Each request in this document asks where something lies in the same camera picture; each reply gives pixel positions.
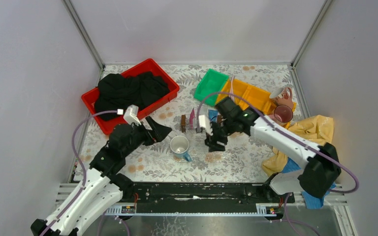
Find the pink toothpaste tube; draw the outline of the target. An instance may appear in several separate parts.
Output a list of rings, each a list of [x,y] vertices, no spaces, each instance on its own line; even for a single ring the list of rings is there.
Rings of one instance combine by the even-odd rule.
[[[190,115],[189,115],[189,128],[195,129],[196,128],[196,116],[195,116],[195,110],[192,109]]]

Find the blue toothpaste tube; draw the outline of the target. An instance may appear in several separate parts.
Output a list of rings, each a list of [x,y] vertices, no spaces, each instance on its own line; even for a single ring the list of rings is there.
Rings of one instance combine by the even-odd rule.
[[[209,120],[211,122],[217,122],[218,121],[218,111],[217,110],[212,110],[212,109],[209,109],[208,110],[208,117],[209,117]]]

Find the clear acrylic toiletry tray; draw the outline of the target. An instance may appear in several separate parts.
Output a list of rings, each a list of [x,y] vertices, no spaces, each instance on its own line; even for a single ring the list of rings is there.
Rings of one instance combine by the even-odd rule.
[[[212,116],[209,118],[211,123],[222,123],[222,116],[218,114],[217,116]],[[189,130],[194,130],[196,131],[196,123],[195,123],[195,118],[188,114],[186,115],[181,115],[181,124],[180,124],[180,131],[183,133],[186,133]]]

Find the pink patterned cup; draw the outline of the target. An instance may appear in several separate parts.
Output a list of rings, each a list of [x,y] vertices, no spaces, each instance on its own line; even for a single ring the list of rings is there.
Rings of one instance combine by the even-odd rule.
[[[291,110],[294,108],[293,91],[290,87],[279,88],[269,96],[270,100],[277,106],[286,105]]]

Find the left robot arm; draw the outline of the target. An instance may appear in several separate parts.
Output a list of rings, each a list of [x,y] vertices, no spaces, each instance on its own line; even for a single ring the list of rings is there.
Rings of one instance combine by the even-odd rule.
[[[150,126],[117,125],[90,163],[83,180],[65,201],[46,219],[31,225],[35,236],[81,236],[87,228],[116,202],[127,202],[133,196],[133,182],[120,170],[126,157],[141,145],[151,146],[163,141],[172,128],[146,117]]]

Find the white ceramic cup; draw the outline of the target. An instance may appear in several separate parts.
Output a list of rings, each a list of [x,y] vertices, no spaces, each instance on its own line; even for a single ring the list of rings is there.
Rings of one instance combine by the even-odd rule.
[[[185,136],[173,137],[170,141],[170,149],[175,157],[192,162],[189,154],[189,141]]]

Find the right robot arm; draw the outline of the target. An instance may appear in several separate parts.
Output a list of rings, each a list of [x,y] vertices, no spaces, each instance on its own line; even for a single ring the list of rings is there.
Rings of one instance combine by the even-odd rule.
[[[242,110],[229,97],[216,105],[223,121],[210,121],[206,115],[197,117],[198,127],[205,130],[205,145],[210,151],[224,151],[227,137],[235,132],[257,138],[286,154],[299,167],[288,173],[276,173],[266,181],[262,195],[266,201],[276,202],[289,192],[305,191],[322,198],[330,191],[341,173],[335,147],[330,143],[319,145],[288,131],[254,107]]]

